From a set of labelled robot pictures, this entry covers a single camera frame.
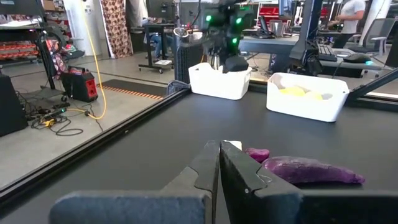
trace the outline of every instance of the orange striped mat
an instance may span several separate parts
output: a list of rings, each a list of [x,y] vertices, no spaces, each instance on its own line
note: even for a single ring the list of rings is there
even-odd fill
[[[109,87],[109,86],[106,86],[104,84],[102,84],[102,87],[103,87],[104,90],[111,90],[111,91],[116,91],[116,92],[120,92],[120,93],[130,94],[130,95],[134,95],[134,96],[142,96],[142,97],[151,98],[151,99],[154,99],[154,100],[162,100],[163,99],[162,96],[156,96],[156,95],[151,95],[151,94],[146,94],[146,93],[140,93],[140,92],[137,92],[137,91],[122,90],[120,88]]]

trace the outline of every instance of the concrete floor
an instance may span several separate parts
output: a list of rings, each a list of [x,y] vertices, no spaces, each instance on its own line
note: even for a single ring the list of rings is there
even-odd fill
[[[263,81],[268,79],[269,76],[264,72],[268,67],[268,58],[269,55],[267,54],[259,54],[253,59],[248,60],[250,66],[257,66],[259,70],[258,72],[252,73],[253,79]],[[165,86],[165,84],[174,79],[173,70],[165,70],[163,74],[160,74],[157,70],[143,68],[140,72],[138,64],[147,63],[144,53],[117,60],[108,59],[106,57],[99,57],[98,60],[102,82],[110,79],[120,79],[148,85]],[[99,83],[93,57],[83,57],[70,63],[91,70],[96,77],[96,83]],[[47,80],[42,64],[24,64],[5,67],[2,71],[12,78],[14,88],[21,93],[38,90],[39,86],[45,85]],[[360,79],[338,78],[346,81],[352,89],[359,85],[369,83],[374,79],[374,74],[369,73],[364,76],[364,78]],[[56,82],[56,87],[62,89],[61,83]],[[92,103],[92,105],[96,115],[99,115],[103,111],[104,103],[101,91],[99,89],[97,91],[99,93],[99,98],[96,102]],[[398,82],[392,82],[380,88],[378,92],[398,94]],[[156,100],[153,99],[109,90],[105,90],[105,94],[108,102],[107,112],[105,117],[99,121],[104,129],[118,124],[156,102]],[[60,97],[55,97],[51,98],[50,101],[46,103],[51,105],[59,101]],[[72,107],[82,107],[86,104],[73,100],[71,100],[71,102],[73,104]],[[0,138],[0,188],[101,132],[99,126],[93,119],[87,118],[82,114],[77,114],[78,112],[73,111],[65,113],[66,116],[71,116],[70,119],[72,124],[68,128],[81,128],[84,130],[84,133],[77,136],[59,137],[48,129],[36,130],[28,127],[22,131]]]

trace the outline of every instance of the person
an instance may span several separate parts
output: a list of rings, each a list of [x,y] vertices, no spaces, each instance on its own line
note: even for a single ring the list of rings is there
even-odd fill
[[[336,38],[332,46],[333,48],[344,48],[348,39],[356,33],[356,26],[358,25],[358,21],[363,18],[365,7],[365,0],[347,0],[345,2],[340,15],[336,17],[336,21],[329,23],[329,26],[338,24],[341,21],[344,24],[340,36]]]
[[[145,24],[148,23],[161,23],[162,22],[162,18],[144,18],[142,20],[142,26],[144,26]],[[159,61],[160,60],[160,51],[162,50],[162,37],[155,32],[149,33],[149,38],[151,41],[155,42],[155,61]],[[166,35],[165,36],[166,39],[166,52],[163,52],[163,54],[167,55],[167,47],[170,46],[171,48],[173,48],[173,37]]]

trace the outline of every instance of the black tabletop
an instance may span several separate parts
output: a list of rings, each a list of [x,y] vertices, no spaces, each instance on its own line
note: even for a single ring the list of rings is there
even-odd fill
[[[365,176],[364,189],[395,190],[397,133],[394,113],[344,108],[330,124],[268,111],[260,93],[239,101],[191,94],[27,197],[2,223],[45,223],[54,201],[74,190],[161,189],[212,139],[345,166]],[[217,223],[227,223],[218,196]]]

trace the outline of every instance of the purple sweet potato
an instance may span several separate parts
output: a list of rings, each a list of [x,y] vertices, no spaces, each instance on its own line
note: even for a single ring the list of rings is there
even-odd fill
[[[262,163],[269,157],[269,151],[267,149],[247,148],[245,150],[245,153],[251,156],[255,161],[260,163]]]
[[[321,163],[316,159],[279,156],[266,159],[262,165],[291,184],[310,182],[343,182],[358,184],[365,178],[344,167]]]

